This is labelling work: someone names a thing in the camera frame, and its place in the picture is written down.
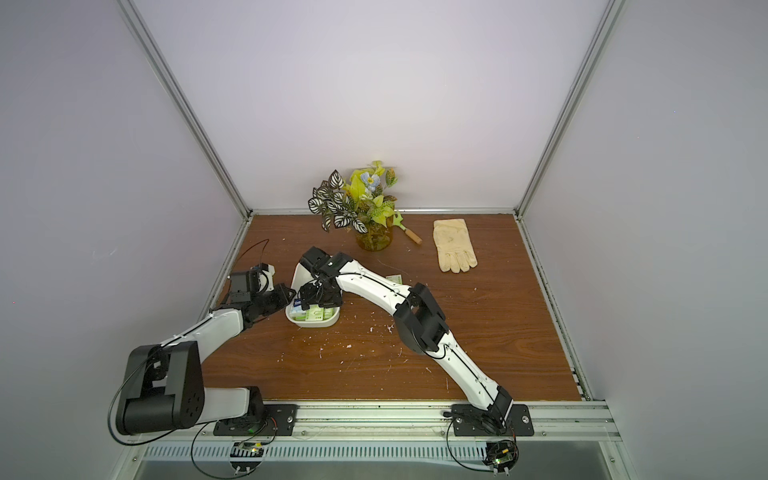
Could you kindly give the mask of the blue pink Tempo pack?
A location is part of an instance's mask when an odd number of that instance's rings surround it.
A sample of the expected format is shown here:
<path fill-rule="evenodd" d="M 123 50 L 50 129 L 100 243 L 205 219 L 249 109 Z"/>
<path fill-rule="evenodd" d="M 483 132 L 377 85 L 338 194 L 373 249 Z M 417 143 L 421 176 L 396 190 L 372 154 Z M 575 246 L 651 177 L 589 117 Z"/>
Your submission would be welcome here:
<path fill-rule="evenodd" d="M 307 311 L 303 310 L 300 305 L 293 306 L 289 313 L 289 317 L 293 321 L 305 321 L 306 316 L 307 316 Z"/>

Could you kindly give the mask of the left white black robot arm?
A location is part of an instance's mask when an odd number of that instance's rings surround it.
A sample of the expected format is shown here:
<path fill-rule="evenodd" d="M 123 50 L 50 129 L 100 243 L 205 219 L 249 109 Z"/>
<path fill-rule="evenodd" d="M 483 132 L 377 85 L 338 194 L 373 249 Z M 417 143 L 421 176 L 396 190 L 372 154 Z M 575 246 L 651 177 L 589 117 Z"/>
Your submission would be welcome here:
<path fill-rule="evenodd" d="M 228 340 L 288 306 L 295 291 L 274 282 L 275 267 L 261 263 L 229 276 L 227 303 L 161 343 L 142 345 L 128 357 L 124 380 L 108 410 L 107 428 L 117 443 L 154 433 L 223 422 L 227 432 L 256 432 L 267 421 L 256 387 L 214 388 L 204 384 L 202 364 Z"/>

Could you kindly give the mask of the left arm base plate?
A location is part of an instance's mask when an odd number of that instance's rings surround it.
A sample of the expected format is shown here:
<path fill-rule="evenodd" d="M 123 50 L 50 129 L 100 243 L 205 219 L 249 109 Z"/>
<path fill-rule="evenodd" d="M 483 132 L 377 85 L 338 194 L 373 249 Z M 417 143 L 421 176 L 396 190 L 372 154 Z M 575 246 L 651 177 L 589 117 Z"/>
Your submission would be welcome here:
<path fill-rule="evenodd" d="M 297 420 L 297 404 L 265 404 L 256 413 L 219 420 L 213 435 L 227 437 L 291 436 Z"/>

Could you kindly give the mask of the white plastic storage box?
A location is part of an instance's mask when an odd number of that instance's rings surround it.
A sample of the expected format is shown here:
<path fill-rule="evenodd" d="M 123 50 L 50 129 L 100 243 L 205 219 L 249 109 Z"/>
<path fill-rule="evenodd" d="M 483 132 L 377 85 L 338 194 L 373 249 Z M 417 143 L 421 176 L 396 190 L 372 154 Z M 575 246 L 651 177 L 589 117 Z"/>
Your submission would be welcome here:
<path fill-rule="evenodd" d="M 293 274 L 291 288 L 296 291 L 296 296 L 292 304 L 285 308 L 286 318 L 293 324 L 301 328 L 327 328 L 337 323 L 340 318 L 340 307 L 323 307 L 319 304 L 317 299 L 320 293 L 319 287 L 316 285 L 309 271 L 302 265 L 297 265 Z M 322 322 L 307 322 L 305 321 L 293 321 L 289 317 L 290 310 L 293 306 L 300 305 L 303 310 L 308 310 L 311 306 L 317 305 L 322 308 L 335 308 L 336 314 L 329 320 Z"/>

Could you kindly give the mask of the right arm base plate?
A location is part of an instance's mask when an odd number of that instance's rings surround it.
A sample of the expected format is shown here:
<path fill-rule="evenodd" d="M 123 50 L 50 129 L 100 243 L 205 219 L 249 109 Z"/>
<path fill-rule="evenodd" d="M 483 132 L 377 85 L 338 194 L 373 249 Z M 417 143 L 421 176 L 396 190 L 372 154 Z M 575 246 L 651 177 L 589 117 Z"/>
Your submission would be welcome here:
<path fill-rule="evenodd" d="M 532 418 L 525 404 L 513 404 L 505 426 L 493 423 L 494 416 L 470 404 L 453 404 L 443 416 L 453 421 L 453 434 L 457 437 L 497 436 L 531 437 L 534 435 Z"/>

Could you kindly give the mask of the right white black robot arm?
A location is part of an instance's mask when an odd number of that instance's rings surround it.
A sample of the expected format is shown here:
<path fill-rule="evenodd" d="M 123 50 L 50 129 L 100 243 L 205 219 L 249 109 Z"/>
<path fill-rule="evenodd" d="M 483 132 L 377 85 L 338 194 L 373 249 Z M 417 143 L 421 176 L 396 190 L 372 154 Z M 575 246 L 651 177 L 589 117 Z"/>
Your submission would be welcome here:
<path fill-rule="evenodd" d="M 511 395 L 462 349 L 426 285 L 395 283 L 343 252 L 331 256 L 317 247 L 305 252 L 299 265 L 310 276 L 299 288 L 304 307 L 339 307 L 345 292 L 380 307 L 394 319 L 402 343 L 433 359 L 460 387 L 484 430 L 498 435 L 511 431 Z"/>

